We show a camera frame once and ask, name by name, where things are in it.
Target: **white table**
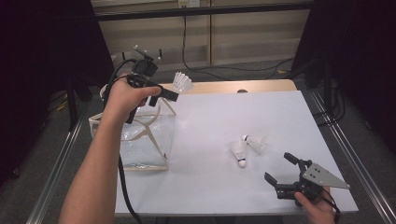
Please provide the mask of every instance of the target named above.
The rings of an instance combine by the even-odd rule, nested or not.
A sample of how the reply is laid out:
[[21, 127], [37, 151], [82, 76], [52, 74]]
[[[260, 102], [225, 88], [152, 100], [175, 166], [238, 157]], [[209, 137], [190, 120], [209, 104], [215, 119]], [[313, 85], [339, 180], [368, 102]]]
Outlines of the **white table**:
[[[169, 170], [125, 173], [132, 206], [142, 216], [301, 214], [264, 180], [265, 172], [278, 183], [298, 180], [285, 152], [342, 178], [299, 91], [180, 95], [171, 106], [177, 116]], [[248, 150], [241, 168], [230, 144], [244, 134], [265, 135], [268, 146], [260, 156]], [[332, 196], [342, 212], [358, 211], [349, 190], [332, 189]], [[116, 214], [128, 213], [119, 185]]]

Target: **forearm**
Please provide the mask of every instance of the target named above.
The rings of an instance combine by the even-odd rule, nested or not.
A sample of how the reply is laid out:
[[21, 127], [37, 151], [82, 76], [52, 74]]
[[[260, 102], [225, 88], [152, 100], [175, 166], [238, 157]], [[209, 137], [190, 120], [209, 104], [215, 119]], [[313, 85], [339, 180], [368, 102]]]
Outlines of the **forearm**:
[[60, 223], [112, 223], [122, 122], [103, 115], [67, 193]]

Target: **transparent container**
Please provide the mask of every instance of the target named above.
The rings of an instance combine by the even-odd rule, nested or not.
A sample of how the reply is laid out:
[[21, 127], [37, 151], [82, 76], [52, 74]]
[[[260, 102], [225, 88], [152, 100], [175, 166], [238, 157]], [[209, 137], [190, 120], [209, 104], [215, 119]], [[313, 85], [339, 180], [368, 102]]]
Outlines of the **transparent container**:
[[[120, 155], [124, 170], [167, 170], [175, 129], [174, 109], [160, 98], [156, 106], [138, 108], [132, 124], [125, 123]], [[89, 118], [94, 137], [102, 114]]]

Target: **white shuttlecock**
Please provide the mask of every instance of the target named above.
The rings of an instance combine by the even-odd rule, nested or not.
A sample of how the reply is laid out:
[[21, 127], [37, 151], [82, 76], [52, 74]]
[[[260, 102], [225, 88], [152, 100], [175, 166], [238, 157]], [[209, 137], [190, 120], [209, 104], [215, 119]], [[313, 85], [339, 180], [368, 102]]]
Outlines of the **white shuttlecock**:
[[193, 88], [191, 79], [183, 73], [176, 72], [173, 82], [173, 89], [178, 93], [184, 93]]
[[238, 164], [241, 167], [245, 167], [247, 165], [246, 147], [247, 147], [247, 142], [245, 141], [237, 141], [231, 143], [231, 152], [236, 157], [236, 159], [238, 160]]
[[266, 142], [263, 136], [243, 135], [242, 140], [247, 142], [247, 144], [250, 145], [257, 152], [257, 154], [260, 155], [264, 151]]

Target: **human hand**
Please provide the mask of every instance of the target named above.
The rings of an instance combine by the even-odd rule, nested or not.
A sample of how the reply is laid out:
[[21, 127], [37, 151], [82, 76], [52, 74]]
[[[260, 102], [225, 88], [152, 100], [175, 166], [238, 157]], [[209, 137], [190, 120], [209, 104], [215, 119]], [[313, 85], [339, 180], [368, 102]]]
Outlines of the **human hand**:
[[[329, 187], [323, 187], [327, 192], [330, 193]], [[332, 201], [329, 194], [324, 190], [322, 191], [322, 196]], [[306, 217], [310, 224], [333, 224], [334, 223], [334, 212], [332, 211], [332, 206], [328, 203], [320, 200], [317, 203], [311, 203], [301, 192], [295, 192], [294, 197], [297, 201], [306, 209]]]
[[138, 106], [145, 105], [147, 97], [160, 93], [159, 87], [132, 88], [126, 78], [121, 78], [111, 88], [102, 119], [110, 117], [123, 123], [128, 119], [131, 111]]

